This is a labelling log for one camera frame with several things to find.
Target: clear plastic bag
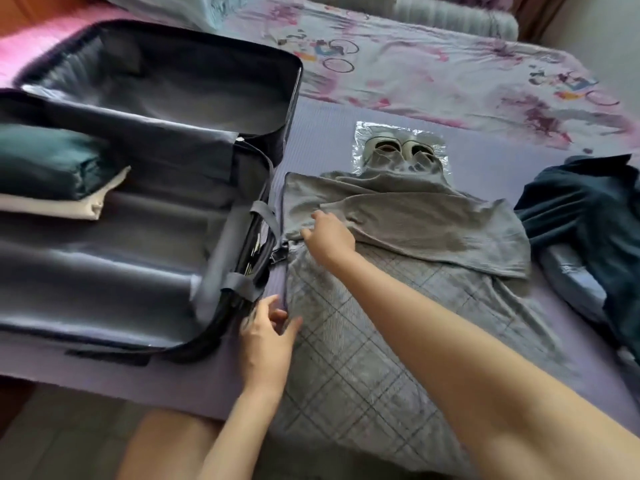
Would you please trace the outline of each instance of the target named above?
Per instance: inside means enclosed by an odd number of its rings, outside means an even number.
[[[443,138],[428,131],[400,128],[398,126],[389,126],[380,123],[368,123],[366,121],[358,121],[356,123],[355,140],[353,143],[353,151],[351,153],[354,172],[362,172],[364,163],[362,153],[366,142],[382,132],[393,134],[398,138],[398,140],[400,140],[400,142],[412,139],[432,147],[436,157],[442,162],[442,169],[447,182],[449,185],[452,185],[451,167],[449,166],[447,147]]]

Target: open suitcase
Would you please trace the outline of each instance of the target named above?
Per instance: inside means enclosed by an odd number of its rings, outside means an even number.
[[[215,350],[268,279],[301,72],[281,50],[133,21],[26,67],[0,123],[104,138],[131,172],[98,221],[0,213],[0,330],[140,365]]]

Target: shoe pair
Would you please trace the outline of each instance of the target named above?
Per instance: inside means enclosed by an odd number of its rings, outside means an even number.
[[[362,158],[366,164],[371,160],[373,152],[379,150],[383,153],[399,152],[402,154],[404,160],[411,161],[416,153],[424,152],[434,157],[435,153],[433,148],[428,144],[420,143],[414,139],[409,139],[405,142],[400,142],[398,138],[391,133],[380,133],[373,138],[370,138],[364,145],[364,151]]]

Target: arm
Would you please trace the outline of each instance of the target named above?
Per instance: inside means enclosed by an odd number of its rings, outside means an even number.
[[[303,230],[316,261],[347,287],[496,479],[639,478],[640,440],[498,339],[380,271],[332,214]]]
[[[293,343],[302,325],[298,318],[282,335],[274,330],[287,318],[283,310],[269,313],[269,306],[277,298],[260,300],[255,313],[241,325],[244,390],[207,455],[198,480],[250,480],[253,475],[262,441],[282,398]]]

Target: left hand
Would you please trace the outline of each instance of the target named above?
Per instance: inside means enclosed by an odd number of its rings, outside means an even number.
[[[261,299],[240,325],[240,337],[244,390],[272,395],[279,401],[287,382],[293,343],[302,327],[302,318],[293,319],[279,335],[275,327],[287,320],[287,313],[277,308],[270,310],[277,300],[277,295]]]

